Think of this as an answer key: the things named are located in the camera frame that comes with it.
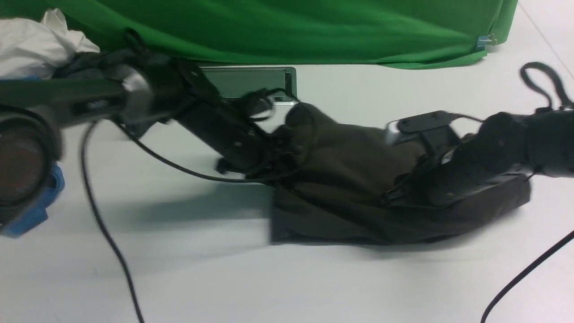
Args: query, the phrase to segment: white table surface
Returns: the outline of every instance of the white table surface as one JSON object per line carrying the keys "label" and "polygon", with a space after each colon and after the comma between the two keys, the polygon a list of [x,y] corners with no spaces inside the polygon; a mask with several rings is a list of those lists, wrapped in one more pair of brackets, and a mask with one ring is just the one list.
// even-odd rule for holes
{"label": "white table surface", "polygon": [[[518,69],[533,60],[553,66],[574,95],[574,80],[521,9],[508,42],[474,66],[296,68],[302,100],[340,122],[383,127],[439,109],[477,117],[531,113],[545,101],[522,84]],[[465,121],[456,127],[477,129]],[[3,323],[136,322],[123,273],[80,185],[81,130],[66,131],[67,187],[50,219],[18,240],[1,241]],[[147,322],[478,322],[510,279],[574,228],[574,180],[534,178],[526,206],[441,243],[271,246],[270,188],[179,173],[117,140],[110,124],[95,137],[95,194]],[[217,155],[176,124],[155,126],[144,142],[175,162],[215,173]],[[573,267],[568,245],[512,290],[488,322],[572,322]]]}

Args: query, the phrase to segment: black cable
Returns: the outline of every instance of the black cable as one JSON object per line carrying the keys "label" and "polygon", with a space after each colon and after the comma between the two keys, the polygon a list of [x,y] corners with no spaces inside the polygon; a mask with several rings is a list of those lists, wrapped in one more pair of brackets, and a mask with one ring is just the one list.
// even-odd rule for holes
{"label": "black cable", "polygon": [[[268,93],[272,93],[273,91],[275,91],[275,93],[276,93],[279,90],[285,91],[284,89],[274,89]],[[296,100],[296,102],[300,103],[300,101],[294,95],[290,95],[290,96],[294,100]],[[309,120],[311,122],[311,138],[312,138],[311,144],[307,150],[307,154],[305,154],[304,160],[296,168],[294,168],[291,171],[285,172],[283,174],[279,174],[279,175],[275,175],[275,176],[269,176],[269,177],[263,177],[263,178],[253,178],[253,179],[223,178],[223,177],[209,176],[209,175],[201,174],[201,173],[196,172],[196,171],[189,170],[183,166],[180,166],[180,165],[160,156],[158,153],[152,151],[146,145],[144,145],[141,141],[139,141],[139,139],[137,139],[133,134],[131,134],[127,129],[125,129],[120,123],[118,123],[116,121],[114,121],[114,123],[131,141],[133,141],[136,145],[138,145],[138,147],[140,147],[143,151],[148,153],[151,157],[154,157],[155,159],[159,160],[160,162],[162,162],[168,166],[171,166],[171,167],[173,167],[179,171],[182,171],[186,174],[189,174],[189,175],[192,175],[192,176],[195,176],[198,178],[206,179],[206,180],[213,180],[215,182],[223,182],[223,183],[265,183],[265,182],[271,182],[274,180],[279,180],[282,178],[289,177],[289,176],[299,172],[311,160],[311,156],[313,155],[313,151],[315,150],[315,146],[317,146],[318,129],[317,129],[317,122],[315,120],[315,117],[311,113],[311,111],[309,111],[309,109],[307,109],[307,108],[305,108],[304,110],[307,113],[307,115],[309,116]]]}
{"label": "black cable", "polygon": [[540,257],[536,258],[528,267],[526,267],[520,274],[518,274],[510,283],[508,283],[498,294],[492,299],[490,304],[484,310],[482,314],[482,319],[480,323],[485,323],[486,318],[490,314],[490,311],[494,308],[494,306],[508,293],[516,284],[518,284],[524,277],[526,277],[529,273],[531,273],[536,267],[538,267],[541,263],[543,263],[546,259],[552,256],[555,252],[560,250],[563,246],[574,239],[574,231],[566,235],[562,240],[558,241],[555,245],[550,247],[546,252],[544,252]]}
{"label": "black cable", "polygon": [[126,263],[126,260],[124,259],[123,255],[122,255],[122,252],[119,250],[114,239],[111,237],[110,232],[107,230],[106,224],[102,220],[102,216],[100,215],[100,211],[98,210],[98,206],[96,205],[96,201],[94,198],[94,192],[92,191],[92,186],[90,184],[90,177],[88,176],[88,165],[87,165],[88,142],[90,140],[90,137],[92,136],[92,133],[94,132],[94,129],[98,125],[98,123],[99,123],[99,121],[95,121],[89,125],[88,129],[86,129],[86,131],[84,132],[84,135],[82,136],[82,141],[80,142],[80,168],[82,170],[82,180],[84,182],[84,189],[86,191],[86,196],[88,197],[88,201],[90,202],[90,208],[92,209],[92,212],[94,214],[94,218],[96,219],[96,222],[98,223],[98,228],[100,229],[100,231],[104,235],[104,238],[106,238],[106,241],[109,243],[110,247],[112,248],[116,257],[118,258],[120,265],[122,266],[123,273],[126,276],[126,280],[127,280],[127,287],[130,290],[131,301],[134,304],[135,313],[138,317],[138,322],[144,323],[144,319],[143,319],[144,316],[142,315],[141,309],[139,308],[138,297],[135,294],[134,282],[131,278],[130,270],[127,267],[127,263]]}
{"label": "black cable", "polygon": [[482,120],[482,119],[478,119],[478,118],[473,117],[473,116],[468,116],[466,114],[451,113],[451,115],[453,115],[455,119],[465,118],[465,119],[473,120],[473,121],[480,122],[480,123],[484,122],[484,120]]}

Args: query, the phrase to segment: white cloth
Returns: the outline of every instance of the white cloth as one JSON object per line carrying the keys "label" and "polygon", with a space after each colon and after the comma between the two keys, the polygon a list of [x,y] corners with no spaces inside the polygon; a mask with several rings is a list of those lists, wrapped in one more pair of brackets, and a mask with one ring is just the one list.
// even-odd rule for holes
{"label": "white cloth", "polygon": [[0,20],[0,79],[32,75],[48,79],[56,68],[71,62],[76,53],[99,51],[84,33],[68,30],[60,9],[46,11],[41,22],[23,18]]}

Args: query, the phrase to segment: black fabric cover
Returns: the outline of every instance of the black fabric cover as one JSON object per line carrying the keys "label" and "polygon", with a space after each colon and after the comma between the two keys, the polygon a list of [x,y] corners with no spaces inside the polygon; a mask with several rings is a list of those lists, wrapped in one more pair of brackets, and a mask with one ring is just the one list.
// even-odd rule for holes
{"label": "black fabric cover", "polygon": [[[310,109],[319,139],[310,162],[276,185],[272,240],[348,243],[428,243],[469,232],[530,200],[530,183],[520,176],[443,210],[385,209],[381,195],[424,154],[418,143],[388,146],[384,131],[338,124],[301,103],[287,115],[295,141],[307,147]],[[298,155],[305,157],[305,148]]]}

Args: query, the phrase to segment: black strap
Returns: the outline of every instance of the black strap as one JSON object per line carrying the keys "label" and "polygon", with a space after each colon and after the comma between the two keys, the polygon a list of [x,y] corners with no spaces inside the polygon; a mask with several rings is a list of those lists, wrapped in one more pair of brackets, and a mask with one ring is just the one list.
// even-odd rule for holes
{"label": "black strap", "polygon": [[574,106],[574,103],[572,102],[572,100],[570,100],[570,98],[568,98],[568,95],[566,94],[566,91],[564,90],[562,80],[560,80],[560,77],[558,76],[556,71],[544,63],[540,63],[539,61],[532,61],[530,63],[526,63],[524,66],[522,66],[520,68],[520,77],[524,81],[524,84],[526,84],[526,86],[528,86],[528,88],[535,91],[536,93],[542,94],[546,98],[546,100],[548,100],[548,106],[544,107],[542,109],[552,110],[552,98],[550,97],[550,95],[546,91],[544,91],[538,85],[534,84],[534,82],[532,82],[532,80],[530,79],[530,76],[528,75],[528,72],[527,72],[527,70],[529,70],[529,69],[539,70],[542,73],[546,74],[548,76],[548,78],[550,78],[550,80],[554,84],[554,90],[555,90],[556,94],[558,95],[558,98],[560,98],[560,106],[561,107],[573,107]]}
{"label": "black strap", "polygon": [[147,60],[153,55],[152,51],[145,44],[143,38],[133,28],[126,28],[123,33],[123,40],[140,59],[141,63],[145,64]]}

